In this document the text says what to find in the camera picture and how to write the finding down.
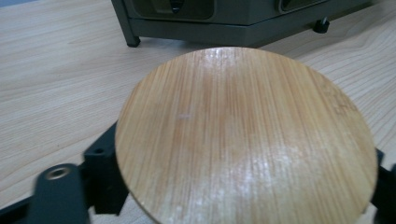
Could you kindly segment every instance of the round wooden board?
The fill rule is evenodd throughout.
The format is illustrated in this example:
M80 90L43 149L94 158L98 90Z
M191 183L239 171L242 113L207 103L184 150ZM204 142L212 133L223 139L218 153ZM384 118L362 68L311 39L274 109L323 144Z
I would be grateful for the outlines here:
M348 97L258 49L199 50L154 69L121 111L116 150L161 223L354 223L377 170Z

